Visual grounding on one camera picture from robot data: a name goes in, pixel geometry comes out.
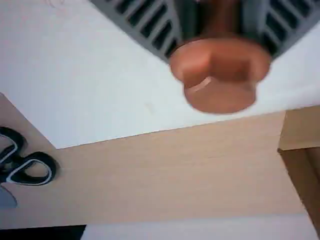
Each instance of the wooden surface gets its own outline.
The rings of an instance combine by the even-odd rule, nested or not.
[[[290,110],[285,114],[279,148],[282,150],[315,148],[320,146],[320,107]]]
[[[4,184],[19,208],[0,210],[1,229],[305,212],[277,153],[284,112],[56,150],[0,106],[0,125],[61,165],[49,185]]]

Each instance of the round copper knob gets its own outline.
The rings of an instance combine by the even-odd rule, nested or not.
[[[170,58],[191,106],[205,113],[235,113],[256,100],[256,85],[272,58],[255,42],[237,35],[239,0],[207,0],[202,38],[180,46]]]

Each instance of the white wall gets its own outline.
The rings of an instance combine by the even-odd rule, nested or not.
[[[0,92],[57,148],[320,104],[320,25],[275,61],[255,106],[210,115],[89,1],[48,1],[0,1]]]
[[[318,240],[305,215],[88,225],[82,240]]]

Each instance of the metal grille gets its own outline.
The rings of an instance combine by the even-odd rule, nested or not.
[[[123,31],[164,61],[195,33],[193,0],[91,0]]]
[[[246,0],[244,32],[277,57],[320,20],[320,0]]]

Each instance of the black scissor handle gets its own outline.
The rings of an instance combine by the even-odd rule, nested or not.
[[[24,146],[24,137],[17,131],[1,126],[0,127],[0,137],[9,139],[12,145],[6,147],[2,152],[0,152],[0,164],[6,164],[11,161],[11,157],[18,154]]]
[[[57,172],[56,161],[41,151],[34,152],[26,157],[21,157],[17,162],[18,166],[6,177],[6,182],[8,183],[41,186],[51,182]],[[26,170],[31,168],[35,163],[41,164],[46,168],[45,176],[30,176],[26,173]]]

